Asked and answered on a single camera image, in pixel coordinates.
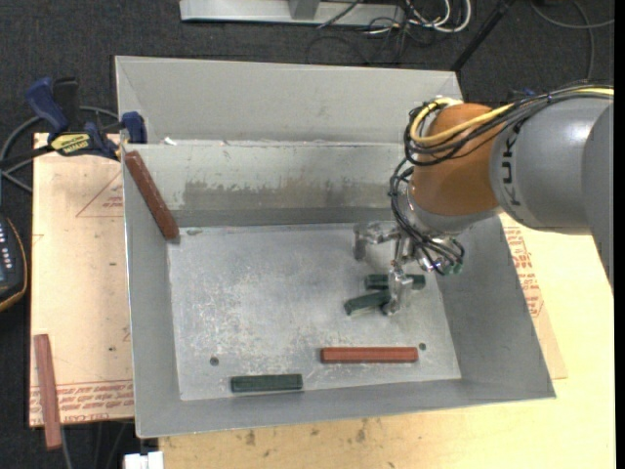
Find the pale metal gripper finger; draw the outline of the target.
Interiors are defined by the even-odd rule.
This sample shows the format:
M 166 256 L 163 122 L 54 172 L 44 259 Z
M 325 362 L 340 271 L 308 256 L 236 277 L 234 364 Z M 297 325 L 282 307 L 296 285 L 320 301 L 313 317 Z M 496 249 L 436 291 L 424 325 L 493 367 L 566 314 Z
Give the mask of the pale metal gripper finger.
M 394 229 L 385 229 L 380 223 L 361 223 L 354 225 L 353 234 L 353 256 L 357 261 L 362 261 L 366 256 L 367 246 L 392 240 Z
M 385 315 L 396 314 L 402 305 L 402 300 L 411 289 L 411 277 L 402 268 L 391 268 L 388 274 L 388 289 L 390 299 L 382 306 Z

